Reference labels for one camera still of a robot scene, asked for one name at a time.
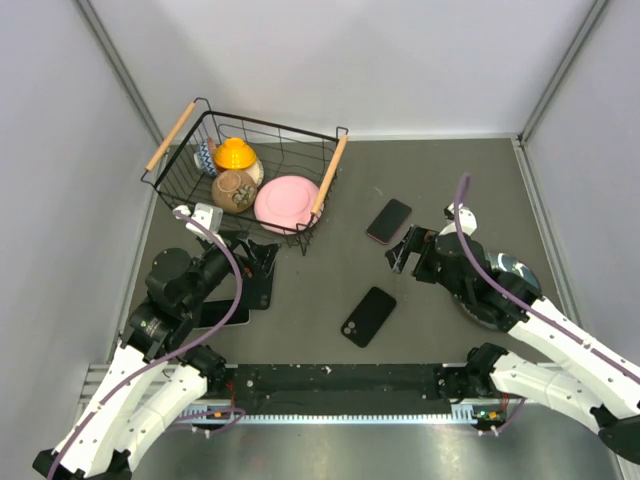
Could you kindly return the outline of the pink phone black screen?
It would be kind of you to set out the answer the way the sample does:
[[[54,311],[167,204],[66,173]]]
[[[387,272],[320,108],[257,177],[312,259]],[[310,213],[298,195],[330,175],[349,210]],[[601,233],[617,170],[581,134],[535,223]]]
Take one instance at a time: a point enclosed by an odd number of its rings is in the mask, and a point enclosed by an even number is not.
[[[410,206],[390,199],[366,229],[366,234],[381,244],[388,244],[411,213]]]

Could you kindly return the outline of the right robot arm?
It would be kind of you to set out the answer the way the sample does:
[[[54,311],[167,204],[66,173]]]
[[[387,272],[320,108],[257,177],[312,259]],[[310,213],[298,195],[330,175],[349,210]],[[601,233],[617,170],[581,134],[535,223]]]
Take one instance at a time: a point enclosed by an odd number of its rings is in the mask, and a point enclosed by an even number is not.
[[[553,372],[498,347],[467,370],[469,388],[531,399],[581,423],[616,455],[639,461],[639,367],[571,321],[541,292],[527,266],[488,254],[454,230],[413,226],[385,257],[400,273],[410,255],[419,281],[444,287],[480,323],[530,346]]]

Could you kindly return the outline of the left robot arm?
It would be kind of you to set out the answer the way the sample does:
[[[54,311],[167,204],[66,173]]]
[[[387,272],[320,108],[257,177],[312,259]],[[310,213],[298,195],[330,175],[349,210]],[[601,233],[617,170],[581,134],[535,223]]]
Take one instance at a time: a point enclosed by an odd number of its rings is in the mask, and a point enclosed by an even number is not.
[[[185,340],[210,293],[228,276],[269,276],[280,247],[235,234],[198,257],[161,251],[132,312],[108,372],[74,428],[39,452],[33,469],[47,479],[129,479],[155,441],[195,400],[226,387],[225,360]]]

